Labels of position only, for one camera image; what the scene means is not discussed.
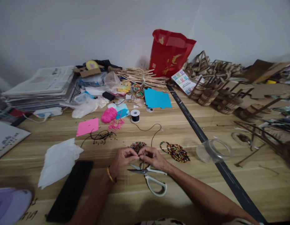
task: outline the gold bracelet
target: gold bracelet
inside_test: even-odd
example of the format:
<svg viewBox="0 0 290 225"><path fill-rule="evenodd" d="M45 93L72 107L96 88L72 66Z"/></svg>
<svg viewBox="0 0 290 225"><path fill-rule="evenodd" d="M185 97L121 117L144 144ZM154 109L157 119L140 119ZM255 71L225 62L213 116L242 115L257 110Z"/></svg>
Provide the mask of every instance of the gold bracelet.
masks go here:
<svg viewBox="0 0 290 225"><path fill-rule="evenodd" d="M106 170L107 170L107 175L108 175L108 177L110 178L111 182L113 182L114 184L116 184L116 183L117 183L117 179L115 179L115 180L116 180L116 182L115 182L115 181L113 180L113 178L111 177L110 170L109 170L109 166L106 168Z"/></svg>

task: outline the blue paper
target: blue paper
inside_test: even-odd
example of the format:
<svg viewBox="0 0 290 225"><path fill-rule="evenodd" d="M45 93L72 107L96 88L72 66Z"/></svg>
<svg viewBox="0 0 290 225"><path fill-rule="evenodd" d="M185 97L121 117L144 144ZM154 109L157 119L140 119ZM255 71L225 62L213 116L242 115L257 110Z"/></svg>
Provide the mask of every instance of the blue paper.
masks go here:
<svg viewBox="0 0 290 225"><path fill-rule="evenodd" d="M117 111L116 119L120 119L120 115L121 115L121 118L124 118L124 117L130 115L126 104L123 104L121 106L116 106L116 111Z"/></svg>
<svg viewBox="0 0 290 225"><path fill-rule="evenodd" d="M146 105L149 108L172 108L168 93L158 92L148 88L145 92Z"/></svg>
<svg viewBox="0 0 290 225"><path fill-rule="evenodd" d="M116 119L120 119L120 115L121 115L121 118L126 117L128 113L129 113L128 109L122 109L119 112L117 112Z"/></svg>

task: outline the red paper bag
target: red paper bag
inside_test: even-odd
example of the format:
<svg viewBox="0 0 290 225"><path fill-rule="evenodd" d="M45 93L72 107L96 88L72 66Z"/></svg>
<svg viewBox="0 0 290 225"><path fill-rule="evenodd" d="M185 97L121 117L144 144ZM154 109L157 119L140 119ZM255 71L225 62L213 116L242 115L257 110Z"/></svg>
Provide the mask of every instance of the red paper bag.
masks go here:
<svg viewBox="0 0 290 225"><path fill-rule="evenodd" d="M195 40L187 39L183 34L166 30L155 30L149 68L154 69L156 77L169 77L177 73L186 62Z"/></svg>

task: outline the hand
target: hand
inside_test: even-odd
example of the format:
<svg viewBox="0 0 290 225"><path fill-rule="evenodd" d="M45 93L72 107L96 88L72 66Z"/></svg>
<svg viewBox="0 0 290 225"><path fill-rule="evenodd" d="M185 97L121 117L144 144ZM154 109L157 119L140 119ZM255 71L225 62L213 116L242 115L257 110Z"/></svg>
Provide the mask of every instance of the hand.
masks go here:
<svg viewBox="0 0 290 225"><path fill-rule="evenodd" d="M144 146L139 151L140 159L149 163L158 170L165 171L170 163L160 154L156 148Z"/></svg>
<svg viewBox="0 0 290 225"><path fill-rule="evenodd" d="M139 157L132 148L120 148L109 168L111 177L114 179L123 167L135 160L139 160Z"/></svg>

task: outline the wooden table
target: wooden table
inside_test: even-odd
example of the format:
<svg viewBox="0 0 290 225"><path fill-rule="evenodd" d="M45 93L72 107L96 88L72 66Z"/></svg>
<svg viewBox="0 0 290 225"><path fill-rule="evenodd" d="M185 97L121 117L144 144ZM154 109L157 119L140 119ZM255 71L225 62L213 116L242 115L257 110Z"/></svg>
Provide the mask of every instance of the wooden table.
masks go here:
<svg viewBox="0 0 290 225"><path fill-rule="evenodd" d="M216 136L227 141L235 149L235 156L229 159L227 164L265 218L269 222L289 220L290 170L284 166L283 160L272 150L268 150L266 157L256 158L246 168L235 167L233 164L249 155L250 150L232 140L231 132L235 131L234 126L218 127L216 124L232 124L233 120L239 119L234 115L227 116L215 112L211 107L201 107L181 92L178 95L208 138ZM212 186L239 204L216 166L199 160L196 147L201 142L171 95L170 98L173 108L154 109L153 113L146 112L145 108L138 108L140 122L137 125L146 130L156 123L161 124L162 130L154 137L153 146L159 149L159 144L162 141L182 145L189 153L191 159L189 163L176 162L170 155L161 150L160 152L173 165ZM127 106L129 110L133 109L133 103L128 102ZM94 113L81 119L73 119L71 117L72 110L67 110L63 115L49 118L45 123L38 124L26 120L18 126L32 132L32 134L0 159L0 188L29 189L34 195L32 205L18 224L45 224L45 215L51 209L67 179L65 177L43 190L37 188L47 149L54 144L74 138L79 122L94 117L100 118L105 109L106 107L97 109ZM108 127L101 121L99 126L101 126L99 131ZM105 145L94 145L93 140L86 140L82 146L84 152L80 154L79 159L93 160L94 166L79 206L87 199L102 174L106 172L106 167L111 163L118 148L129 146L136 141L144 141L150 146L151 139L158 129L159 126L154 126L149 131L140 131L135 124L126 118L125 125L116 132L117 140L113 137L111 140L107 139ZM76 137L75 143L80 146L86 137L87 135ZM194 221L205 222L199 209L171 177L155 174L155 178L168 185L164 197L153 195L143 176L127 170L122 171L118 177L117 185L108 196L99 224L134 224L142 220L162 217L173 217L186 224L193 224Z"/></svg>

